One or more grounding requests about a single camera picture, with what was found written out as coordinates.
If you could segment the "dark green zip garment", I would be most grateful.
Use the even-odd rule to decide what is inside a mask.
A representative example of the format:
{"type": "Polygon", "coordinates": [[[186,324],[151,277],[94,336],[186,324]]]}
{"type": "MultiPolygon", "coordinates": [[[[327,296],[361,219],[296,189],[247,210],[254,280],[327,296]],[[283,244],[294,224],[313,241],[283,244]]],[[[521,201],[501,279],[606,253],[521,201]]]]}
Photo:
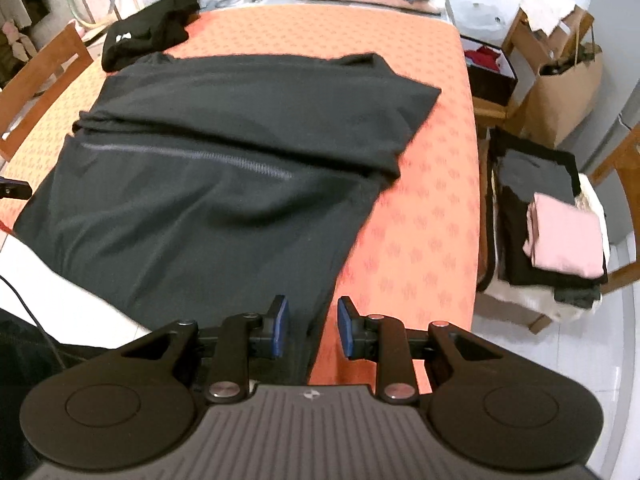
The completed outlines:
{"type": "Polygon", "coordinates": [[[335,283],[439,90],[374,53],[151,54],[105,79],[14,223],[52,271],[149,330],[288,300],[309,377],[335,283]]]}

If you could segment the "black folded clothes pile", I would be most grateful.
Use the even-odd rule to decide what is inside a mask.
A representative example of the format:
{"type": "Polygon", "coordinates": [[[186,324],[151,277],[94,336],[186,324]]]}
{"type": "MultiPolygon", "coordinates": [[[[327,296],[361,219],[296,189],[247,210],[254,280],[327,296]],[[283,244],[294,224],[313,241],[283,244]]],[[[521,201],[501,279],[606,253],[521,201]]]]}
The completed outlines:
{"type": "Polygon", "coordinates": [[[603,211],[584,197],[574,155],[489,133],[495,182],[497,275],[512,287],[548,292],[562,307],[594,308],[608,282],[603,211]]]}

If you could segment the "orange patterned table cloth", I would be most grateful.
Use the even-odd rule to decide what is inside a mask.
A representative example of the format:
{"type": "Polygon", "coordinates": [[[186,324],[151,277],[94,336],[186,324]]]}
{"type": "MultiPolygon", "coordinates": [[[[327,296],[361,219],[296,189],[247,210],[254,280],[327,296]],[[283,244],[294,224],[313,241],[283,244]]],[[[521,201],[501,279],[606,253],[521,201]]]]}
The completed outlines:
{"type": "MultiPolygon", "coordinates": [[[[335,301],[387,314],[424,330],[444,320],[471,328],[475,301],[480,180],[473,105],[458,30],[419,14],[340,6],[242,6],[201,14],[173,56],[245,53],[339,58],[376,52],[399,75],[441,88],[434,110],[399,159],[400,178],[376,202],[344,269],[324,328],[311,385],[373,384],[374,366],[344,358],[335,301]]],[[[66,133],[98,96],[106,75],[96,61],[62,94],[2,170],[36,188],[66,133]]],[[[1,276],[49,334],[69,344],[115,348],[147,330],[49,270],[1,231],[1,276]]]]}

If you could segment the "pink folded cloth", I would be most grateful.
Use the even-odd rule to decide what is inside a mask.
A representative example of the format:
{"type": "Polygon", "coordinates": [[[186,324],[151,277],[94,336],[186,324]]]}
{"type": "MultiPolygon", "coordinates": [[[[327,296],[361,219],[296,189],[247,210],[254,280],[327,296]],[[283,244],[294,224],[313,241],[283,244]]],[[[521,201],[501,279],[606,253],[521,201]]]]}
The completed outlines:
{"type": "Polygon", "coordinates": [[[535,193],[526,211],[523,252],[536,269],[596,280],[605,256],[598,216],[535,193]]]}

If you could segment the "black box red contents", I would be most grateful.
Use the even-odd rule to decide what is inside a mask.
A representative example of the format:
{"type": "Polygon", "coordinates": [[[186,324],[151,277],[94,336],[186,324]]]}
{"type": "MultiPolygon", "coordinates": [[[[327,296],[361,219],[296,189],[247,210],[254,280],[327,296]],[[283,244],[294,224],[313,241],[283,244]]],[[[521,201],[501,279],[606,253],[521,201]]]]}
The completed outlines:
{"type": "Polygon", "coordinates": [[[503,50],[465,36],[461,37],[461,43],[472,96],[507,106],[518,76],[503,50]]]}

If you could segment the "brown paper bag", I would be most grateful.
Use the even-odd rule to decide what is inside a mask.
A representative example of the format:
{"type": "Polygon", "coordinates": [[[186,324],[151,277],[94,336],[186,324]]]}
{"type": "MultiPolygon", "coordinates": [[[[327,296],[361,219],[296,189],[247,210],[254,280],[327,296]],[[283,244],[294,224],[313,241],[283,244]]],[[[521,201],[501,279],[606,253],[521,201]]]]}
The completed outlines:
{"type": "Polygon", "coordinates": [[[575,6],[542,40],[546,58],[537,64],[526,96],[524,133],[546,148],[561,144],[596,105],[603,52],[593,23],[588,11],[575,6]]]}

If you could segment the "wooden chair with bag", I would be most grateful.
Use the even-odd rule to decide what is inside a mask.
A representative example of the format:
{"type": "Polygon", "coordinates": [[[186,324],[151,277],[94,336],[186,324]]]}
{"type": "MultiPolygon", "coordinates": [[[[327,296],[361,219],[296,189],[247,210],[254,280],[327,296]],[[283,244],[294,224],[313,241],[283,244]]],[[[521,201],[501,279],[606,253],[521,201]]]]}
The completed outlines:
{"type": "Polygon", "coordinates": [[[550,35],[534,32],[530,27],[528,15],[518,10],[501,50],[507,58],[518,51],[534,75],[534,82],[524,96],[510,97],[506,105],[473,96],[474,119],[476,128],[499,127],[510,133],[519,134],[525,125],[530,97],[532,96],[540,70],[551,64],[577,64],[582,40],[593,33],[594,17],[580,6],[574,6],[565,18],[561,18],[550,35]]]}

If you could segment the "black garment white logo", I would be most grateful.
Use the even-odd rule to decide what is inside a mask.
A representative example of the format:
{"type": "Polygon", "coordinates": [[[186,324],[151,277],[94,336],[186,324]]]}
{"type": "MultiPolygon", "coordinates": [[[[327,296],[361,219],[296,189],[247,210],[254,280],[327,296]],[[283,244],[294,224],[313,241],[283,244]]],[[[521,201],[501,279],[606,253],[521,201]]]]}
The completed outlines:
{"type": "Polygon", "coordinates": [[[198,0],[160,0],[107,31],[101,56],[105,73],[114,73],[154,52],[163,52],[189,39],[186,31],[200,13],[198,0]]]}

